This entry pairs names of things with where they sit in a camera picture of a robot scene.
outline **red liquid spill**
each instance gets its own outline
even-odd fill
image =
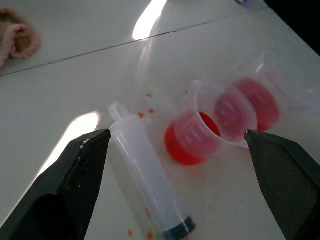
[[[134,232],[131,229],[129,229],[128,230],[128,237],[131,238],[133,235],[134,235]]]
[[[146,237],[148,238],[148,240],[154,240],[154,234],[152,233],[152,231],[148,231],[146,233]]]
[[[200,116],[207,127],[214,132],[217,136],[221,136],[219,129],[215,122],[205,113],[200,112]],[[164,136],[164,144],[166,146],[166,150],[170,154],[170,156],[176,160],[177,162],[183,165],[196,165],[203,162],[205,159],[199,159],[193,156],[190,156],[185,152],[183,147],[178,143],[175,133],[175,122],[173,122],[168,129],[166,130]]]
[[[279,107],[274,96],[265,87],[249,77],[243,78],[235,86],[253,105],[257,117],[258,131],[264,132],[279,121]]]

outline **pink cloth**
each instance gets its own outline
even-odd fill
[[[31,24],[26,19],[18,16],[15,11],[1,8],[1,15],[10,16],[18,23],[0,20],[0,72],[9,57],[26,59],[37,51],[41,43],[39,35]],[[24,44],[23,49],[17,50],[17,44],[21,42],[19,38],[22,41],[27,39],[27,44]]]

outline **red droplet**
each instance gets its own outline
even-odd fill
[[[141,119],[143,119],[143,118],[145,117],[145,114],[142,113],[142,112],[139,112],[138,115],[139,115],[139,117],[140,117]]]
[[[145,211],[145,214],[146,214],[147,218],[148,218],[148,219],[151,219],[152,216],[151,216],[151,212],[150,212],[149,208],[146,207],[146,208],[144,209],[144,211]]]
[[[148,113],[150,113],[150,114],[155,114],[155,111],[154,111],[152,108],[149,108],[149,109],[148,109]]]
[[[134,232],[131,229],[129,229],[128,230],[128,237],[131,238],[133,235],[134,235]]]
[[[146,237],[148,238],[148,240],[154,240],[154,234],[152,233],[152,231],[148,231],[146,233]]]

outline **clear plastic cup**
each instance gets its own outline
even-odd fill
[[[196,81],[178,117],[165,133],[165,146],[184,165],[201,163],[240,142],[247,129],[257,129],[252,104],[232,85]]]
[[[272,51],[239,64],[227,77],[250,101],[257,130],[264,132],[292,114],[320,109],[320,98],[306,87],[304,70]]]

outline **table surface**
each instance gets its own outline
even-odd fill
[[[240,56],[249,52],[258,56],[265,49],[284,54],[304,69],[301,82],[315,91],[320,90],[319,56],[261,0],[248,7],[232,0],[162,1],[165,5],[151,37],[138,41],[133,32],[149,4],[148,0],[2,3],[30,20],[43,42],[30,59],[7,61],[0,76],[0,222],[43,164],[55,158],[57,145],[63,149],[60,139],[68,126],[86,119],[81,131],[109,128],[108,107],[120,101],[132,113],[153,119],[150,139],[197,223],[193,239],[284,240],[259,189],[248,151],[234,149],[183,167],[167,156],[163,134],[191,81],[221,80]],[[98,122],[81,118],[93,112]],[[300,143],[317,161],[319,119],[317,112],[301,112],[271,132]],[[150,232],[157,235],[149,217],[111,144],[85,239],[148,239]]]

